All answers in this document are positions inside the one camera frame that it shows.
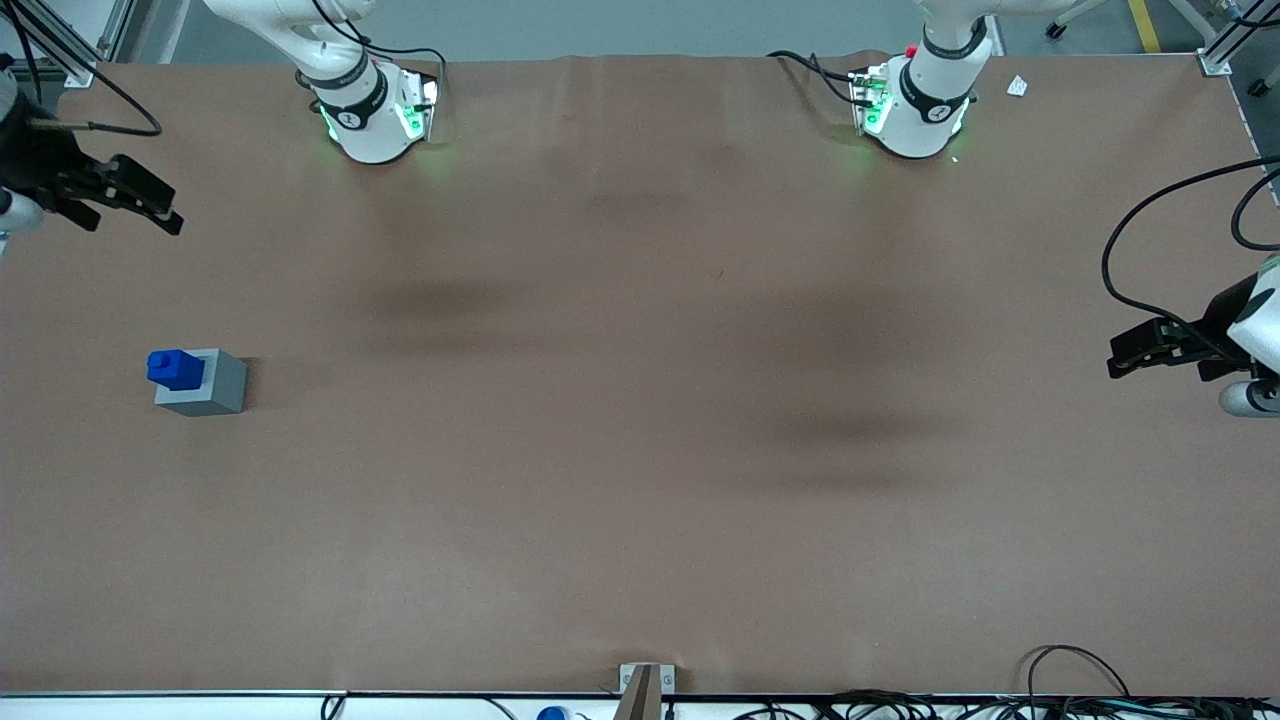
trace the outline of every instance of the white sticker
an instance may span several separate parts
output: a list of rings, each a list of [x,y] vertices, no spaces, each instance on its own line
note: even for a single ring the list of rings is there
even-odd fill
[[[1009,83],[1009,90],[1005,92],[1012,95],[1014,97],[1027,95],[1027,81],[1023,79],[1023,76],[1014,76],[1014,82]]]

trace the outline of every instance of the black cable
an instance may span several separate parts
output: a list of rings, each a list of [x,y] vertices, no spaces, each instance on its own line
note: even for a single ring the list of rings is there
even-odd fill
[[[1280,27],[1280,18],[1276,18],[1274,20],[1262,20],[1262,22],[1247,20],[1244,18],[1235,18],[1231,22],[1240,27],[1247,27],[1251,29],[1266,29],[1268,27]]]
[[[44,23],[40,20],[40,18],[35,17],[35,14],[20,3],[20,0],[19,1],[5,0],[5,4],[10,6],[15,5],[18,10],[22,12],[22,14],[27,15],[27,19],[31,20],[31,23],[36,26],[36,28],[44,32],[45,37],[50,38],[50,41],[52,41],[54,45],[58,45],[63,50],[63,53],[65,53],[68,56],[76,58],[76,61],[82,68],[88,70],[88,73],[93,76],[96,79],[101,81],[102,85],[111,88],[111,91],[115,92],[120,97],[120,100],[128,102],[134,110],[138,111],[140,115],[143,117],[143,119],[146,119],[151,124],[148,129],[142,129],[142,128],[131,128],[131,127],[113,126],[108,123],[97,123],[93,120],[88,120],[86,123],[67,123],[65,127],[68,129],[93,129],[100,132],[114,132],[116,135],[132,135],[138,137],[155,137],[163,132],[160,122],[156,120],[155,115],[152,115],[146,108],[143,108],[141,102],[134,100],[132,95],[122,90],[120,86],[111,82],[111,78],[102,74],[97,68],[93,67],[92,63],[84,63],[83,60],[81,60],[79,55],[77,55],[70,47],[67,47],[67,44],[64,44],[56,35],[50,32],[50,29],[45,27]]]
[[[776,50],[773,53],[769,53],[768,56],[769,58],[782,58],[782,59],[786,59],[786,60],[795,60],[796,63],[800,63],[809,72],[817,73],[818,77],[822,78],[822,82],[827,83],[827,87],[833,94],[836,94],[836,97],[840,97],[841,100],[844,100],[845,102],[849,102],[850,105],[856,105],[859,108],[870,108],[872,106],[872,104],[869,101],[867,101],[867,100],[858,100],[858,99],[850,97],[850,96],[845,95],[844,92],[841,92],[840,88],[836,87],[836,85],[833,82],[831,82],[831,81],[832,79],[838,79],[838,81],[849,82],[849,76],[842,76],[840,73],[833,73],[833,72],[823,68],[822,63],[818,61],[818,54],[817,53],[810,54],[808,60],[805,60],[804,58],[801,58],[800,55],[796,55],[795,53],[792,53],[790,50]]]
[[[390,53],[392,55],[412,55],[413,53],[430,53],[431,55],[435,55],[436,58],[440,59],[440,72],[442,73],[444,72],[444,65],[448,64],[448,61],[444,59],[444,55],[442,55],[440,51],[436,50],[435,47],[406,47],[406,49],[396,49],[396,47],[381,47],[379,45],[374,45],[372,42],[369,41],[367,37],[365,37],[364,33],[361,33],[358,29],[356,29],[356,26],[348,19],[348,20],[346,20],[347,27],[351,28],[351,32],[356,33],[356,36],[352,37],[352,36],[347,35],[347,32],[343,31],[342,27],[338,26],[338,23],[335,23],[333,20],[333,18],[329,17],[328,13],[324,12],[324,8],[320,6],[320,0],[311,0],[311,5],[315,6],[316,12],[320,13],[320,17],[324,18],[324,22],[328,23],[329,27],[333,28],[334,32],[337,32],[342,37],[346,37],[347,40],[355,42],[356,45],[360,45],[361,47],[364,47],[366,50],[376,50],[379,53]]]
[[[831,79],[842,79],[845,82],[849,82],[849,76],[842,76],[840,73],[833,73],[831,70],[819,70],[817,67],[814,67],[814,65],[812,65],[809,63],[808,58],[804,58],[804,56],[799,55],[797,53],[792,53],[790,50],[774,50],[773,53],[769,53],[768,55],[765,55],[765,58],[783,58],[783,59],[787,59],[787,60],[795,60],[796,63],[800,63],[801,65],[809,68],[809,72],[814,72],[814,73],[822,72],[823,74],[826,74]]]
[[[516,714],[512,712],[512,711],[509,711],[509,710],[507,710],[506,705],[503,705],[503,703],[493,700],[492,697],[486,697],[486,698],[484,698],[484,701],[488,702],[489,705],[497,707],[498,710],[500,710],[502,714],[507,716],[507,720],[517,720]]]
[[[22,44],[22,58],[27,61],[27,72],[31,73],[31,82],[36,86],[36,102],[45,104],[45,88],[40,87],[40,69],[36,67],[36,56],[31,51],[31,37],[27,36],[27,26],[22,24],[22,18],[13,9],[13,0],[4,0],[5,14],[13,22],[13,31],[18,33],[18,42]]]
[[[337,720],[343,705],[347,705],[347,696],[325,696],[324,701],[320,702],[320,720]]]
[[[1037,655],[1036,659],[1032,660],[1032,664],[1027,667],[1027,703],[1030,705],[1033,719],[1036,717],[1036,666],[1039,665],[1042,660],[1044,660],[1050,655],[1053,655],[1060,650],[1066,652],[1074,652],[1075,655],[1083,655],[1084,657],[1088,657],[1094,662],[1097,662],[1098,665],[1106,667],[1107,673],[1111,674],[1116,684],[1120,687],[1120,692],[1124,693],[1124,697],[1126,698],[1133,697],[1133,693],[1129,692],[1128,683],[1124,682],[1124,678],[1120,676],[1120,673],[1116,673],[1116,669],[1112,667],[1106,660],[1102,660],[1097,655],[1079,646],[1051,644],[1046,646],[1044,650],[1042,650],[1039,655]]]
[[[1133,209],[1129,210],[1129,213],[1126,213],[1125,217],[1120,220],[1120,223],[1115,227],[1115,229],[1111,231],[1111,237],[1107,238],[1107,245],[1102,250],[1102,284],[1106,286],[1107,293],[1110,293],[1111,297],[1116,299],[1119,302],[1123,302],[1130,307],[1135,307],[1138,310],[1143,310],[1153,315],[1160,315],[1161,318],[1165,318],[1166,320],[1183,328],[1183,331],[1185,331],[1189,336],[1202,342],[1206,347],[1208,347],[1213,352],[1219,354],[1222,357],[1230,357],[1231,356],[1230,352],[1224,350],[1219,343],[1210,340],[1208,336],[1196,329],[1194,325],[1192,325],[1183,318],[1175,315],[1169,310],[1165,310],[1164,307],[1152,305],[1149,302],[1142,302],[1139,300],[1134,300],[1117,291],[1115,283],[1111,282],[1111,251],[1115,249],[1116,241],[1120,240],[1120,234],[1124,232],[1125,227],[1129,225],[1129,223],[1138,215],[1138,213],[1140,213],[1143,209],[1146,209],[1156,200],[1160,200],[1161,197],[1171,192],[1179,191],[1184,187],[1193,186],[1198,182],[1204,182],[1207,179],[1213,179],[1239,170],[1257,168],[1260,165],[1270,165],[1274,163],[1280,163],[1280,155],[1268,155],[1266,158],[1258,158],[1257,160],[1248,160],[1244,163],[1236,163],[1234,165],[1226,165],[1222,168],[1208,170],[1198,176],[1193,176],[1187,179],[1165,186],[1157,190],[1156,192],[1148,195],[1146,199],[1142,200],[1142,202],[1134,205]]]
[[[1235,238],[1235,242],[1238,242],[1240,247],[1245,247],[1248,250],[1261,250],[1262,252],[1275,252],[1280,250],[1280,245],[1258,245],[1257,242],[1251,242],[1240,232],[1240,218],[1244,215],[1244,209],[1249,206],[1249,202],[1253,201],[1253,197],[1257,196],[1263,187],[1271,184],[1271,181],[1276,178],[1280,178],[1280,169],[1271,170],[1263,176],[1262,179],[1253,183],[1253,187],[1245,191],[1244,197],[1235,204],[1235,211],[1231,213],[1231,237]]]
[[[787,710],[786,707],[778,707],[778,706],[773,706],[773,705],[765,705],[760,710],[753,710],[750,712],[744,712],[744,714],[739,715],[737,717],[735,717],[733,720],[751,720],[753,717],[755,717],[755,716],[758,716],[760,714],[764,714],[764,712],[768,712],[769,717],[774,717],[777,715],[782,715],[785,717],[791,717],[791,720],[809,720],[809,717],[805,717],[804,715],[800,715],[795,710]]]

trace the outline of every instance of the gray block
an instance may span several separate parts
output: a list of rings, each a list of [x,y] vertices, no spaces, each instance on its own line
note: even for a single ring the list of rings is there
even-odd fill
[[[244,361],[216,347],[184,352],[205,361],[200,387],[173,391],[156,386],[156,405],[188,418],[239,413],[244,407],[244,378],[248,374]]]

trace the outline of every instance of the brown table surface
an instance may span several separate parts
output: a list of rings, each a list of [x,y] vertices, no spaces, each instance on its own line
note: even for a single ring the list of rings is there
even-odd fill
[[[362,167],[292,72],[111,67],[165,133],[82,143],[186,229],[10,242],[0,687],[593,689],[650,659],[686,691],[1009,691],[1069,642],[1140,693],[1275,692],[1277,425],[1103,364],[1144,319],[1098,279],[1111,227],[1253,156],[1226,79],[997,59],[906,161],[774,60],[457,65],[445,142]],[[133,120],[99,86],[61,115]],[[1117,282],[1198,316],[1262,260],[1228,234],[1256,177],[1140,217]],[[175,346],[247,357],[248,410],[154,407]]]

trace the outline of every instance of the yellow floor line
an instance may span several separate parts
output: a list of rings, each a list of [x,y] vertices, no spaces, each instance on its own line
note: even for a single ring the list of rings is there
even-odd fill
[[[1160,53],[1160,38],[1156,37],[1156,26],[1151,24],[1146,0],[1129,0],[1129,12],[1133,13],[1133,23],[1138,26],[1142,49],[1147,53]]]

